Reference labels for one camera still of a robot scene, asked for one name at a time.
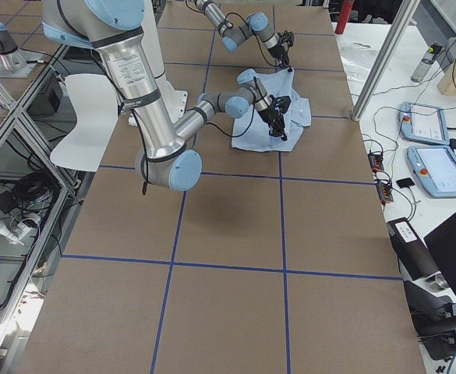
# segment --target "brown table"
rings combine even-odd
[[[191,144],[198,185],[142,197],[140,138],[122,120],[17,373],[425,372],[327,11],[222,10],[263,11],[295,32],[294,88],[312,102],[311,128],[292,153],[253,153],[207,126]],[[189,107],[204,90],[234,89],[248,67],[270,71],[254,40],[227,53],[180,2],[159,34]]]

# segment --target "table surface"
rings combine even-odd
[[[424,372],[327,10],[221,8],[295,32],[312,126],[292,153],[234,150],[207,126],[198,185],[142,197],[140,139],[120,121],[17,373]],[[189,107],[244,69],[274,71],[255,40],[230,55],[179,2],[159,36]]]
[[[337,35],[337,42],[340,46],[342,55],[349,59],[349,64],[346,65],[346,70],[349,72],[357,73],[359,70],[352,67],[350,62],[355,61],[365,62],[366,57],[373,56],[375,51],[379,51],[384,39],[387,35],[390,26],[388,25],[373,25],[373,24],[354,24],[350,23],[347,25],[346,31],[343,35]],[[370,46],[370,51],[364,51],[364,55],[358,53],[351,54],[350,50],[353,43],[360,43],[363,46]],[[393,107],[399,108],[403,101],[416,101],[420,104],[436,105],[442,108],[452,108],[444,111],[447,125],[449,127],[456,128],[456,97],[444,96],[437,89],[437,84],[440,82],[443,73],[437,63],[431,68],[427,74],[425,80],[431,79],[430,82],[417,85],[410,80],[412,72],[415,70],[419,63],[420,58],[428,48],[427,44],[422,38],[422,35],[416,28],[416,26],[408,26],[406,31],[388,64],[388,67],[380,80],[378,87],[375,90],[376,95],[373,96],[370,101],[365,114],[361,118],[361,130],[368,139],[370,136],[372,139],[380,142],[385,150],[393,149],[395,144],[379,134],[375,133],[373,116],[381,107]],[[349,74],[348,85],[353,94],[359,94],[363,87],[361,82],[361,76]],[[388,93],[383,93],[391,89],[392,87],[408,86],[398,90],[391,90]],[[376,115],[376,129],[379,133],[389,136],[392,139],[396,139],[399,133],[399,122],[397,120],[398,112],[394,109],[381,109]],[[456,132],[449,132],[451,138],[456,138]],[[410,177],[415,181],[415,186],[412,187],[413,194],[418,201],[416,214],[411,220],[411,225],[414,227],[420,238],[423,238],[435,227],[441,224],[444,220],[449,218],[454,212],[456,212],[456,199],[433,199],[430,198],[427,193],[423,190],[418,180],[412,173],[412,168],[408,163],[406,157],[406,149],[409,146],[417,145],[406,141],[400,136],[398,138],[398,150],[395,152],[394,163],[392,162],[394,152],[386,153],[384,156],[384,167],[390,175],[393,175],[393,179],[401,179]],[[379,150],[378,147],[372,146],[373,150]],[[366,149],[369,150],[369,142],[366,142]],[[411,199],[411,196],[403,190],[406,196]],[[399,217],[407,217],[410,212],[410,206],[408,202],[399,195],[398,192],[394,192],[394,202],[387,204],[384,211],[385,221],[391,221]],[[429,288],[425,282],[425,278],[416,280],[415,283],[420,287],[426,289]],[[450,296],[455,302],[456,298],[451,290],[437,292],[436,296],[447,295]],[[447,365],[444,361],[435,362],[430,359],[426,353],[425,348],[422,348],[422,355],[426,365],[427,372],[433,372],[439,365]],[[451,374],[456,374],[456,361]]]

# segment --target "white device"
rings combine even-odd
[[[0,235],[4,236],[11,244],[24,245],[21,240],[33,229],[39,228],[40,222],[41,218],[37,214],[28,213],[26,217],[16,225],[16,228],[11,231],[3,221],[0,221]]]

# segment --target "label on robot arm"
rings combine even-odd
[[[416,240],[416,235],[406,222],[397,223],[396,228],[406,243],[414,242]]]
[[[139,55],[129,55],[108,61],[116,83],[120,87],[135,86],[139,81],[148,80],[147,72]]]

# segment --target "blue cloth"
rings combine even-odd
[[[280,150],[291,152],[299,140],[304,127],[311,125],[311,108],[308,99],[300,95],[292,88],[294,72],[281,70],[275,74],[257,74],[269,94],[275,97],[290,96],[292,103],[290,108],[283,115],[285,119],[285,133],[288,139],[275,138],[269,135],[269,127],[266,122],[260,119],[255,113],[253,123],[244,136],[233,138],[231,145],[241,150],[253,150],[256,152],[268,152]],[[233,135],[242,133],[250,123],[252,107],[241,117],[235,120]]]

